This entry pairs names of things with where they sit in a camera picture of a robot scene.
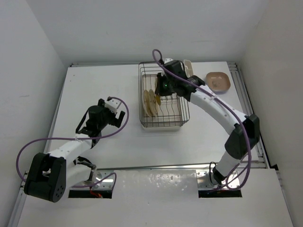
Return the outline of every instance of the black opening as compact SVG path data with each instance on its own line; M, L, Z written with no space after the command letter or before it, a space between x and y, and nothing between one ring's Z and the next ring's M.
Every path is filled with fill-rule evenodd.
M215 192L199 191L199 198L234 198L242 197L241 190L229 191L220 190Z
M94 190L96 194L101 194L101 199L111 199L112 198L112 191L100 191ZM68 198L95 198L99 199L96 195L92 195L89 190L70 190Z

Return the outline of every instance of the white wall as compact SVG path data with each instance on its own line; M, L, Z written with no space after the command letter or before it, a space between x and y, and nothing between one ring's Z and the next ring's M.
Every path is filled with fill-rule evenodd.
M238 61L267 0L27 0L64 64Z
M303 1L270 1L242 71L294 225L303 226Z
M7 226L21 180L15 161L47 136L66 69L25 0L0 1L0 226ZM21 157L28 170L44 143Z

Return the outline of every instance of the bowl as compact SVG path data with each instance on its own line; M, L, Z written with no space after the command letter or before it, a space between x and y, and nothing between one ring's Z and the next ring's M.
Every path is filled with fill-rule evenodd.
M231 87L228 75L224 72L210 72L206 75L206 83L215 93L224 93Z

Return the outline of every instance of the beige plate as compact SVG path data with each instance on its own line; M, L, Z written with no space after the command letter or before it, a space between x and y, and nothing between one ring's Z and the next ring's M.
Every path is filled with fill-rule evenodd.
M153 116L158 116L158 103L156 102L156 96L152 89L149 90L149 101L150 101L150 110Z
M157 88L157 85L158 85L158 78L156 78L156 81L155 81L155 89ZM156 102L158 103L158 105L161 105L161 98L160 96L156 95Z
M143 109L147 116L152 117L149 101L149 93L147 90L143 91Z
M206 75L206 82L215 93L226 92L231 87L228 75L224 72L210 72Z

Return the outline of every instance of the metal frame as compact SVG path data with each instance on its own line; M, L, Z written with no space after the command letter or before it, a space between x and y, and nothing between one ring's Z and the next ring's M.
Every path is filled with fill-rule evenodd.
M105 66L105 65L121 65L123 63L117 63L117 64L110 64L110 63L75 63L72 64L71 67L85 67L85 66ZM228 67L230 70L230 73L232 75L232 79L233 82L235 84L239 99L240 99L240 103L241 106L243 108L243 111L247 114L252 114L253 113L253 109L251 107L251 103L250 103L250 99L246 90L246 86L244 84L244 80L243 77L238 69L238 66L235 63L228 63ZM53 128L56 122L56 118L57 118L57 114L58 114L58 109L60 106L60 100L62 97L62 91L61 91L61 95L58 101L58 105L56 108L56 112L54 114L53 117L53 121L52 121L52 125L51 125L51 129L50 132L48 134L49 137L52 136L53 134ZM50 142L47 141L46 145L45 145L45 149L44 149L44 153L47 153L49 151L49 147L50 147ZM257 144L257 149L258 149L258 156L259 156L259 161L257 162L253 162L251 168L270 168L269 166L269 162L268 162L268 158L266 155L265 149L264 149L264 144L263 144L263 140L262 137L260 137L260 142ZM120 168L120 169L139 169L139 168L145 168L145 169L195 169L196 171L207 171L209 167L209 164L207 163L203 163L203 164L192 164L192 165L181 165L181 166L142 166L142 167L133 167L133 168ZM245 167L245 163L239 165L238 169L242 169ZM16 227L18 225L19 219L21 217L21 213L22 213L22 209L24 207L25 204L25 200L26 200L26 195L24 194L24 183L22 182L21 186L20 186L20 191L19 194L17 196L16 202L15 202L15 206L13 209L13 212L11 214L10 220L9 220L9 227Z

